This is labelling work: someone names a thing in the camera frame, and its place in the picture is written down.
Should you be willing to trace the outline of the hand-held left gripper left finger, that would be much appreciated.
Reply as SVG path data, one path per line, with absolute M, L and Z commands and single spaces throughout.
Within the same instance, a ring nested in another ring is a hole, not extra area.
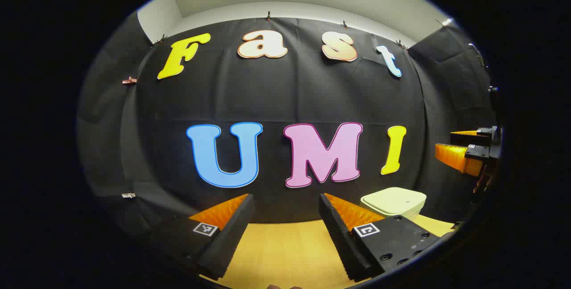
M 149 245 L 177 268 L 218 280 L 224 277 L 254 208 L 253 194 L 243 194 L 192 216 L 163 222 L 149 232 Z

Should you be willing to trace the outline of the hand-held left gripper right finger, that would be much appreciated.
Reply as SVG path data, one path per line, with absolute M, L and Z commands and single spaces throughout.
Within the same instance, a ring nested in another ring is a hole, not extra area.
M 355 282 L 391 272 L 440 240 L 401 215 L 383 217 L 327 193 L 319 196 L 319 213 Z

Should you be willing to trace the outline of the light green desktop garbage bin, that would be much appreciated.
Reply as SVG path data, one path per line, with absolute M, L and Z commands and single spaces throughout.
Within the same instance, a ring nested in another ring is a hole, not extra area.
M 426 203 L 422 192 L 390 187 L 362 196 L 359 205 L 383 217 L 400 215 L 414 220 Z

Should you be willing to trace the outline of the wooden desktop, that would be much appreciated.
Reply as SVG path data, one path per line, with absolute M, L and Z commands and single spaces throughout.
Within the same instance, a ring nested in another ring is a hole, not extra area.
M 348 278 L 322 220 L 251 223 L 219 285 L 231 289 L 346 289 Z

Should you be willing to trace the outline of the black backdrop cloth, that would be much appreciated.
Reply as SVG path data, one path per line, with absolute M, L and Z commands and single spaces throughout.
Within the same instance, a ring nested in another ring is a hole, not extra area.
M 487 72 L 474 41 L 445 25 L 407 50 L 386 38 L 332 23 L 273 17 L 223 21 L 151 45 L 132 13 L 102 47 L 78 105 L 78 148 L 87 184 L 114 220 L 144 232 L 175 215 L 194 214 L 253 194 L 253 223 L 320 218 L 328 192 L 353 203 L 401 187 L 426 194 L 424 216 L 456 223 L 472 207 L 476 178 L 435 157 L 452 131 L 491 127 Z M 123 85 L 129 77 L 137 84 Z M 263 127 L 254 181 L 222 189 L 194 166 L 188 127 L 211 124 L 218 164 L 237 172 L 235 123 Z M 357 179 L 286 185 L 291 141 L 283 130 L 314 126 L 325 145 L 342 123 L 362 124 Z M 136 198 L 122 198 L 134 192 Z

